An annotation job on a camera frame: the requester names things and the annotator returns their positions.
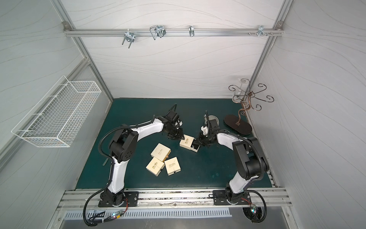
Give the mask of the cream drawer jewelry box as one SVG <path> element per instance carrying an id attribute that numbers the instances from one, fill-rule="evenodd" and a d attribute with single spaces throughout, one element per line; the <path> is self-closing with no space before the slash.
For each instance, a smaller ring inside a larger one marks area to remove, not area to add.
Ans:
<path id="1" fill-rule="evenodd" d="M 184 139 L 180 141 L 179 146 L 195 153 L 198 152 L 200 145 L 192 136 L 184 135 Z"/>

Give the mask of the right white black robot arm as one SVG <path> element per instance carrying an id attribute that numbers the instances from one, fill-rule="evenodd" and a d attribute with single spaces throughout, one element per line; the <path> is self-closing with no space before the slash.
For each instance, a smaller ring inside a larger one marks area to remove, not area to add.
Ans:
<path id="1" fill-rule="evenodd" d="M 269 170 L 264 152 L 255 137 L 247 138 L 221 129 L 217 117 L 205 115 L 205 123 L 195 143 L 205 147 L 213 144 L 233 151 L 237 173 L 229 181 L 225 197 L 228 203 L 237 204 L 256 181 L 262 180 Z"/>

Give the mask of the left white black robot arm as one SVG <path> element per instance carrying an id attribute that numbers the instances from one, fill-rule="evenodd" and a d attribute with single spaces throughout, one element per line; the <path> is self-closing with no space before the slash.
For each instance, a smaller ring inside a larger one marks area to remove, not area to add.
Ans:
<path id="1" fill-rule="evenodd" d="M 148 122 L 132 126 L 123 124 L 109 131 L 98 144 L 98 150 L 102 154 L 104 140 L 113 134 L 108 146 L 111 170 L 108 183 L 100 195 L 101 202 L 114 207 L 119 207 L 126 202 L 124 178 L 128 162 L 134 155 L 139 140 L 160 132 L 165 132 L 169 139 L 182 140 L 184 133 L 181 126 L 180 116 L 171 110 L 165 116 L 154 116 Z"/>

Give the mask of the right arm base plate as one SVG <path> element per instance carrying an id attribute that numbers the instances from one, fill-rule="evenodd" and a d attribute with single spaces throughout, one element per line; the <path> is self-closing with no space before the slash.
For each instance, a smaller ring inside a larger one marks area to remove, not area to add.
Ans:
<path id="1" fill-rule="evenodd" d="M 213 199 L 215 206 L 222 205 L 250 205 L 251 197 L 247 192 L 241 192 L 238 194 L 232 193 L 230 190 L 213 190 L 212 194 L 209 194 L 209 198 Z"/>

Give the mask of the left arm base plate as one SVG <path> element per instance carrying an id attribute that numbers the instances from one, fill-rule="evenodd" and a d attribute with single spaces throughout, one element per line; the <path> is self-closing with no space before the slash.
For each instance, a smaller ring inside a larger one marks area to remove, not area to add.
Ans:
<path id="1" fill-rule="evenodd" d="M 103 192 L 100 195 L 98 203 L 99 208 L 111 208 L 111 207 L 136 207 L 139 198 L 139 192 L 137 191 L 125 191 L 123 194 L 112 194 L 111 192 Z"/>

